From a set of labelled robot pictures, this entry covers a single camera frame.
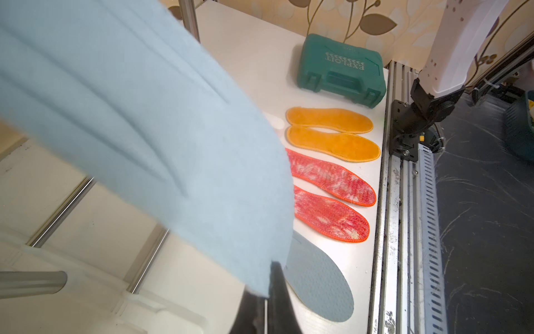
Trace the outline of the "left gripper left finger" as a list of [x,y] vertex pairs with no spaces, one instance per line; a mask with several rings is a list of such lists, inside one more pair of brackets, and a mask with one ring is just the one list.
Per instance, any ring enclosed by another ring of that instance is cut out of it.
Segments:
[[245,289],[229,334],[264,334],[266,332],[265,303],[266,299]]

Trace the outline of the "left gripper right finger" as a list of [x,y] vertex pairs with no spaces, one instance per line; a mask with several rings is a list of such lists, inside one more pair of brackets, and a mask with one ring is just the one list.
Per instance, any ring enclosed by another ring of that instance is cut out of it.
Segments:
[[271,263],[267,329],[268,333],[302,333],[291,303],[282,265],[279,262]]

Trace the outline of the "grey blue insole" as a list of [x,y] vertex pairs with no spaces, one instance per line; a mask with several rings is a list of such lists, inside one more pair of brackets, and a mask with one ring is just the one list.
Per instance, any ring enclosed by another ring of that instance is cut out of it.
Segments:
[[353,293],[342,271],[330,256],[296,231],[284,275],[296,296],[318,316],[345,322],[353,315]]
[[1,119],[268,296],[293,230],[285,148],[158,1],[3,1]]

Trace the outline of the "yellow fuzzy insole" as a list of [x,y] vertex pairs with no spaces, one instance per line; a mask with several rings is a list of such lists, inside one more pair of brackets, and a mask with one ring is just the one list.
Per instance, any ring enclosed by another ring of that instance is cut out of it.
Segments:
[[286,130],[286,140],[292,146],[328,154],[348,162],[368,162],[378,159],[380,147],[364,137],[347,133],[327,133],[292,125]]
[[374,129],[372,121],[354,111],[341,108],[292,107],[286,111],[291,125],[331,129],[350,134],[364,134]]

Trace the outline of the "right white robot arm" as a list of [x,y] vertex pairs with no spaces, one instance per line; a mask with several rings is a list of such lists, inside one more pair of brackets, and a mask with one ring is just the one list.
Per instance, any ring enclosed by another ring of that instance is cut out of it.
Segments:
[[419,137],[455,108],[472,61],[495,25],[505,0],[448,1],[428,60],[410,91],[411,103],[392,102],[389,152],[419,158]]

